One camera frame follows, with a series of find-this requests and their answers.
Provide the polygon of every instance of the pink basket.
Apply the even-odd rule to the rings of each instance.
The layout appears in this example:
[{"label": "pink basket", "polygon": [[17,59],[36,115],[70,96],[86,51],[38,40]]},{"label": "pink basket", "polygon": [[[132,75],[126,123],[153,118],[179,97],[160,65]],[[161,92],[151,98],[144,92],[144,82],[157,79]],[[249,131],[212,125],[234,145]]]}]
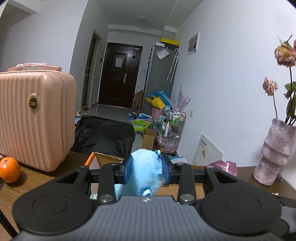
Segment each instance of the pink basket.
[{"label": "pink basket", "polygon": [[152,108],[152,116],[159,120],[159,116],[163,114],[163,110]]}]

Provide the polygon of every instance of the pink fabric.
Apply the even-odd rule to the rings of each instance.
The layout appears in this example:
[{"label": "pink fabric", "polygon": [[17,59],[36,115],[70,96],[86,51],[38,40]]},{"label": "pink fabric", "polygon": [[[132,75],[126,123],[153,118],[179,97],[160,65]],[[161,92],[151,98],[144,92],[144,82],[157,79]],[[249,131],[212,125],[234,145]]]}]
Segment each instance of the pink fabric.
[{"label": "pink fabric", "polygon": [[237,165],[235,162],[227,161],[225,163],[224,161],[221,160],[221,161],[213,162],[210,165],[216,166],[235,177],[237,176]]},{"label": "pink fabric", "polygon": [[253,172],[261,184],[271,186],[281,167],[288,162],[296,138],[296,128],[285,122],[273,119],[267,137],[261,148],[262,158]]}]

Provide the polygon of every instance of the stuffed animal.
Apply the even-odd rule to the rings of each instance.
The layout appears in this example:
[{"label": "stuffed animal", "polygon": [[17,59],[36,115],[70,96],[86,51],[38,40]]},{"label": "stuffed animal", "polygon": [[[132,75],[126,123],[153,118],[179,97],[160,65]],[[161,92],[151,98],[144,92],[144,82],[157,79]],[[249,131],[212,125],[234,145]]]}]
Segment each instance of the stuffed animal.
[{"label": "stuffed animal", "polygon": [[165,180],[159,150],[140,149],[131,155],[133,161],[127,184],[115,184],[117,200],[121,195],[153,196]]}]

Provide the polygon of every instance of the door handle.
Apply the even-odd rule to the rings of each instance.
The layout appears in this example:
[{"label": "door handle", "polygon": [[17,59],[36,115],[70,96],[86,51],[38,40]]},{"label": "door handle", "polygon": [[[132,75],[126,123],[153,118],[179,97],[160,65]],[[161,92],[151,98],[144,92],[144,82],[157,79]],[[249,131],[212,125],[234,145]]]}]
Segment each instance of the door handle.
[{"label": "door handle", "polygon": [[127,74],[124,74],[124,78],[123,78],[123,83],[124,84],[126,83],[126,76],[127,76]]}]

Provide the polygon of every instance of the floor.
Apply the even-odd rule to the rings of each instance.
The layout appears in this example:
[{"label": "floor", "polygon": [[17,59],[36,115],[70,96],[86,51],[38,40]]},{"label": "floor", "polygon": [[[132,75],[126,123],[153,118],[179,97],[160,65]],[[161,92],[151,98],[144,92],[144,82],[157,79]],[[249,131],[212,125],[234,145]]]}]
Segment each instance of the floor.
[{"label": "floor", "polygon": [[[130,109],[119,108],[109,105],[96,105],[87,111],[88,115],[94,115],[98,117],[103,117],[106,119],[128,122],[128,113]],[[132,152],[142,148],[142,136],[136,134],[135,142],[133,143]]]}]

